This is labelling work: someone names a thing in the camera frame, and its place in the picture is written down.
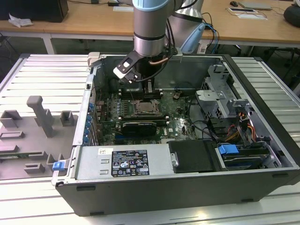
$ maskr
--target desk leg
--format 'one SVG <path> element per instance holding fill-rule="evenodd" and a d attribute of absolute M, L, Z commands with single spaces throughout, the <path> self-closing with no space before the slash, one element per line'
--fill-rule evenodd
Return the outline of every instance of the desk leg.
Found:
<path fill-rule="evenodd" d="M 46 46 L 46 49 L 47 49 L 47 53 L 48 54 L 56 54 L 56 50 L 52 44 L 52 41 L 51 41 L 51 36 L 45 36 L 43 37 L 43 40 L 44 40 L 44 44 Z"/>

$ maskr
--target blue latch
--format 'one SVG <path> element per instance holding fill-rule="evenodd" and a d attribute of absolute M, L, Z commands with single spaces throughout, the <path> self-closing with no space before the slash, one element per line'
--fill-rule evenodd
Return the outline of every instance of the blue latch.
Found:
<path fill-rule="evenodd" d="M 65 162 L 55 162 L 52 166 L 53 171 L 64 171 L 65 170 Z"/>
<path fill-rule="evenodd" d="M 222 144 L 218 147 L 221 155 L 223 154 L 238 154 L 239 150 L 234 144 Z"/>

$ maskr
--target yellow wire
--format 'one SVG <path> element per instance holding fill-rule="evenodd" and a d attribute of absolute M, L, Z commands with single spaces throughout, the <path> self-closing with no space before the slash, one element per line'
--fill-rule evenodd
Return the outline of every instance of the yellow wire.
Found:
<path fill-rule="evenodd" d="M 225 141 L 227 142 L 227 141 L 229 141 L 229 140 L 231 140 L 231 139 L 237 137 L 238 135 L 240 135 L 240 134 L 239 134 L 239 132 L 237 131 L 237 132 L 235 132 L 233 135 L 231 135 L 230 137 L 228 137 Z"/>

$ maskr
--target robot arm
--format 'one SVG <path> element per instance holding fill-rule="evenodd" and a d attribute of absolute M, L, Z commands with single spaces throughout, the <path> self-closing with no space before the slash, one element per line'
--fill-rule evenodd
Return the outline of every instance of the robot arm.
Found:
<path fill-rule="evenodd" d="M 185 2 L 184 0 L 118 0 L 118 2 L 129 5 L 132 3 L 134 6 L 134 50 L 117 65 L 113 72 L 120 79 L 125 78 L 132 83 L 152 79 L 165 67 L 166 63 L 163 62 L 167 62 L 172 56 L 172 53 L 165 52 L 167 19 L 176 11 L 179 17 L 184 14 L 195 14 L 195 7 L 200 5 L 201 8 L 203 0 Z"/>

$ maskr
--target power supply label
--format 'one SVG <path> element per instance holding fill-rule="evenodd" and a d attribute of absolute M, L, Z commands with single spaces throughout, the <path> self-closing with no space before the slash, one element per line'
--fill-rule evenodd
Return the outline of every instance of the power supply label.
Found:
<path fill-rule="evenodd" d="M 147 150 L 113 151 L 112 176 L 144 176 L 149 175 Z"/>

